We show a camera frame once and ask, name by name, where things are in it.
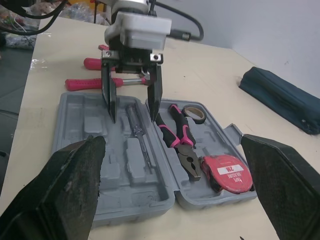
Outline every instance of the tape measure label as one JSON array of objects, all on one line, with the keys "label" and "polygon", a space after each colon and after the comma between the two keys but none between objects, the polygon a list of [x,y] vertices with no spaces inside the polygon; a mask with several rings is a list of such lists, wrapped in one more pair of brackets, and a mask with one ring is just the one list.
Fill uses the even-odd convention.
[{"label": "tape measure label", "polygon": [[240,171],[243,171],[244,169],[242,168],[242,166],[237,164],[237,165],[219,167],[217,168],[217,170],[220,175],[224,175],[224,174],[232,174],[232,173],[240,172]]}]

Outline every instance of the black rubber pad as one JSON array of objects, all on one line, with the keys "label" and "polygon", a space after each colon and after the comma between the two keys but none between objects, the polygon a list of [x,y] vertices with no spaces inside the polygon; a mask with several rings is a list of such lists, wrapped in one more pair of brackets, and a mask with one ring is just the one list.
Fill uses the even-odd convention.
[{"label": "black rubber pad", "polygon": [[258,198],[280,240],[320,239],[320,175],[292,147],[244,135]]},{"label": "black rubber pad", "polygon": [[55,152],[0,217],[0,240],[87,240],[105,146],[98,136]]}]

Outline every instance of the white wall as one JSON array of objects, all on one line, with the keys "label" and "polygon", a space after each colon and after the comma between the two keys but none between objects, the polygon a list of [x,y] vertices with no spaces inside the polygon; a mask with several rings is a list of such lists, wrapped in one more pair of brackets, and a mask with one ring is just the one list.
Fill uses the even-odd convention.
[{"label": "white wall", "polygon": [[[159,0],[203,23],[204,44],[232,48],[320,98],[320,0]],[[173,26],[197,28],[156,8]]]}]

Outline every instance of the screwdriver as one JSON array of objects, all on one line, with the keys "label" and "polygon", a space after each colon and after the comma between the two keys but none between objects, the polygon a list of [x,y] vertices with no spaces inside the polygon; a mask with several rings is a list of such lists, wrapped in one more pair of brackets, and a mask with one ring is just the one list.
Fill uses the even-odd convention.
[{"label": "screwdriver", "polygon": [[126,107],[126,112],[128,114],[129,123],[133,132],[133,135],[139,140],[141,151],[144,157],[144,160],[149,165],[149,169],[151,170],[150,158],[147,152],[147,147],[143,138],[144,130],[140,126],[140,121],[137,116],[136,106],[131,104]]}]

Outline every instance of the floor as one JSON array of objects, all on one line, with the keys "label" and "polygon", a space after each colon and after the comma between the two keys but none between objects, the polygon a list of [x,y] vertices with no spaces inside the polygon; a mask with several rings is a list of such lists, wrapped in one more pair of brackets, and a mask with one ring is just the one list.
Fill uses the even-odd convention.
[{"label": "floor", "polygon": [[[0,151],[10,154],[33,51],[3,47],[0,53]],[[0,154],[0,193],[6,169]]]}]

